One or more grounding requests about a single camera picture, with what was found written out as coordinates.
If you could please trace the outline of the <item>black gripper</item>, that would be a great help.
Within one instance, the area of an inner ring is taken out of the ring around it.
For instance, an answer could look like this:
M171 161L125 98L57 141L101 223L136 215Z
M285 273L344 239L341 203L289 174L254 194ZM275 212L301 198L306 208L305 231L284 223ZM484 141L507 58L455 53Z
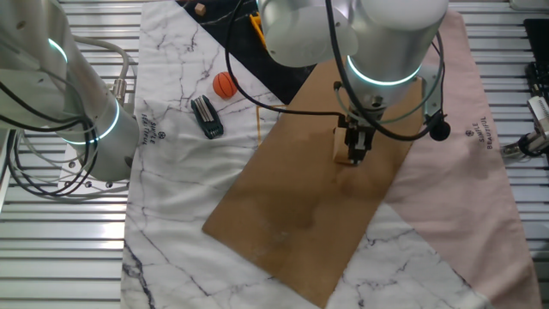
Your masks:
M377 129L361 118L357 111L344 108L337 116L335 135L342 132L346 133L347 157L353 165L358 165L371 150Z

